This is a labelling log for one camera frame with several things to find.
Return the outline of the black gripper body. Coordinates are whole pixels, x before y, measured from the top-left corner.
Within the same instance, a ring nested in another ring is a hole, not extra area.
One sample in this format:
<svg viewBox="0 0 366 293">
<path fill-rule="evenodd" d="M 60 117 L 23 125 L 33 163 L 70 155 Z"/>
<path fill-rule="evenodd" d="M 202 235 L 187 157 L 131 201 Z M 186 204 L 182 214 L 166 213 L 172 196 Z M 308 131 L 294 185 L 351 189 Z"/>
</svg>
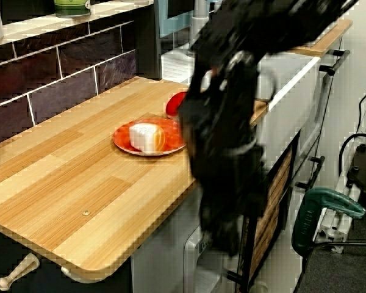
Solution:
<svg viewBox="0 0 366 293">
<path fill-rule="evenodd" d="M 264 148 L 254 146 L 244 154 L 190 158 L 193 177 L 203 189 L 199 210 L 202 222 L 239 214 L 263 216 L 269 190 Z"/>
</svg>

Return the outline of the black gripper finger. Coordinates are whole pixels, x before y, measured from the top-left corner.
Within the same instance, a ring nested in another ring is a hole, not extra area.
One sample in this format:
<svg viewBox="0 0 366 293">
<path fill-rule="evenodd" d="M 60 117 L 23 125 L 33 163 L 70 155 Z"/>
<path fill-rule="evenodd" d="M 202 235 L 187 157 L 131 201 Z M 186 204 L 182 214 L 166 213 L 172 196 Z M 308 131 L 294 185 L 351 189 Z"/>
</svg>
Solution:
<svg viewBox="0 0 366 293">
<path fill-rule="evenodd" d="M 200 221 L 203 241 L 211 248 L 221 247 L 221 212 L 214 210 L 201 210 Z"/>
<path fill-rule="evenodd" d="M 240 249 L 240 236 L 235 215 L 227 215 L 221 220 L 219 229 L 219 249 L 229 257 L 235 256 Z"/>
</svg>

